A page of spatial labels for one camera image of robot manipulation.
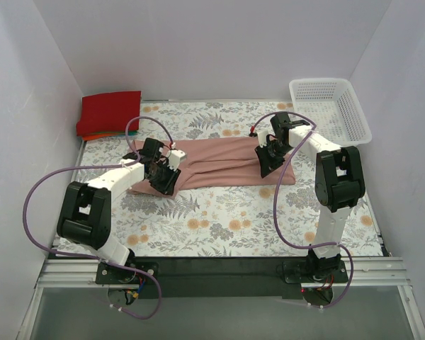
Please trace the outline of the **pink t shirt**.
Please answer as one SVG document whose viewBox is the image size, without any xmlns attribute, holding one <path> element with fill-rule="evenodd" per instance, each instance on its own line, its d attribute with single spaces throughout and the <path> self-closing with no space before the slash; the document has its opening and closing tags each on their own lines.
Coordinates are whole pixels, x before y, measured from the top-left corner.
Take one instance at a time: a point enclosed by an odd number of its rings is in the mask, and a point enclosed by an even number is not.
<svg viewBox="0 0 425 340">
<path fill-rule="evenodd" d="M 281 169 L 262 178 L 252 137 L 225 137 L 205 140 L 178 140 L 178 149 L 187 154 L 180 164 L 181 174 L 174 186 L 179 191 L 205 187 L 275 185 Z"/>
</svg>

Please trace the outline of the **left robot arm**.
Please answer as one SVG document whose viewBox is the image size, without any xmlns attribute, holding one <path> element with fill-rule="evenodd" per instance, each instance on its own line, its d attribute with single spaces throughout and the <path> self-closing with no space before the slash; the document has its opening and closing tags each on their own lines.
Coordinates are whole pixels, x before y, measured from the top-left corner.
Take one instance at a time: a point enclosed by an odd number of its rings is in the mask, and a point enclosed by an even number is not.
<svg viewBox="0 0 425 340">
<path fill-rule="evenodd" d="M 147 181 L 164 196 L 174 194 L 187 154 L 147 138 L 141 148 L 126 154 L 120 164 L 86 183 L 71 182 L 65 192 L 57 234 L 98 258 L 124 266 L 134 255 L 112 235 L 112 203 L 136 183 Z"/>
</svg>

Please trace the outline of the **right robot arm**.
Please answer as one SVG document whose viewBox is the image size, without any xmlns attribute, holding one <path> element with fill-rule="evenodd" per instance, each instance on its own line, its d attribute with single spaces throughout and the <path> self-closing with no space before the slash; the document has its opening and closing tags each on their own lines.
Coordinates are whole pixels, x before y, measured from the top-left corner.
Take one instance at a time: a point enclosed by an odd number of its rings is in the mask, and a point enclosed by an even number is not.
<svg viewBox="0 0 425 340">
<path fill-rule="evenodd" d="M 279 169 L 286 172 L 297 152 L 315 165 L 314 192 L 320 204 L 319 224 L 313 243 L 304 246 L 307 255 L 282 265 L 287 283 L 334 281 L 347 283 L 341 252 L 342 236 L 351 210 L 366 192 L 361 156 L 356 147 L 342 147 L 317 131 L 309 118 L 279 111 L 268 114 L 272 131 L 251 127 L 249 135 L 258 140 L 255 149 L 261 177 Z"/>
</svg>

